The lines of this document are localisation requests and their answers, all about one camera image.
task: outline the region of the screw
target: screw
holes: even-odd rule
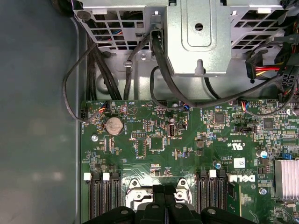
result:
[[[260,188],[258,190],[258,192],[261,194],[261,195],[266,195],[267,194],[267,190],[265,188]]]
[[[98,141],[98,140],[99,140],[98,136],[96,134],[93,134],[92,141]]]
[[[216,214],[216,211],[214,209],[208,209],[207,212],[212,214],[212,215]]]
[[[174,207],[176,207],[177,209],[181,209],[183,206],[181,204],[176,204]]]
[[[172,117],[168,118],[168,122],[171,124],[174,124],[174,122],[176,122],[176,120]]]
[[[145,61],[146,60],[146,54],[141,55],[141,60]]]
[[[77,17],[80,18],[80,19],[82,19],[82,20],[87,21],[87,20],[90,20],[91,15],[87,11],[78,11],[77,12]]]

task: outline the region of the white label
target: white label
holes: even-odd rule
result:
[[[228,176],[229,182],[255,182],[256,181],[256,176],[255,175],[229,175]]]
[[[241,140],[233,140],[233,143],[228,143],[228,147],[232,147],[232,150],[234,151],[243,150],[245,143],[239,143],[239,142],[241,142]]]
[[[241,143],[233,143],[232,145],[234,150],[243,150]]]
[[[245,158],[235,158],[234,168],[245,168]]]

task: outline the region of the chip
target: chip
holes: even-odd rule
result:
[[[204,141],[197,141],[197,148],[203,148],[205,146]]]
[[[224,124],[225,121],[224,117],[225,117],[224,113],[216,113],[214,115],[214,122],[218,124]]]
[[[265,118],[263,120],[263,128],[264,129],[273,129],[274,128],[274,120],[272,118]]]

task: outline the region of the integrated circuit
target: integrated circuit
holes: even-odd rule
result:
[[[274,119],[273,118],[264,118],[263,128],[264,129],[273,129],[274,128]]]
[[[216,124],[224,124],[225,123],[225,114],[224,113],[215,113],[215,115],[214,115],[214,123],[216,123]]]

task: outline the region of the yellow wire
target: yellow wire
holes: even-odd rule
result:
[[[256,76],[260,76],[261,74],[263,74],[265,72],[267,72],[267,71],[261,71],[261,72],[257,73]]]

